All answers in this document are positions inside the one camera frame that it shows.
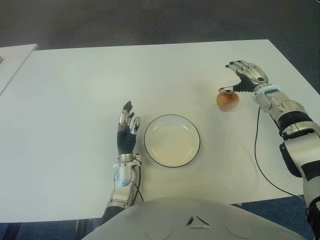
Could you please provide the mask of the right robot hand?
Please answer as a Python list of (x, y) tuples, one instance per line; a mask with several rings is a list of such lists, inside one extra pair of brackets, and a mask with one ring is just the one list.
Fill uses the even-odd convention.
[(269, 85), (269, 79), (265, 72), (255, 65), (244, 60), (231, 61), (225, 65), (232, 70), (240, 79), (240, 82), (233, 86), (222, 87), (219, 93), (226, 92), (255, 92), (259, 88)]

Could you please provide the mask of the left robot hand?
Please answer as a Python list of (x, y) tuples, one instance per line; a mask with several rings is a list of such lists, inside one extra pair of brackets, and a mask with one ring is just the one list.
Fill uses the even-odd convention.
[(136, 145), (137, 132), (141, 125), (141, 118), (132, 112), (133, 105), (128, 101), (122, 108), (117, 129), (117, 150), (119, 155), (132, 154)]

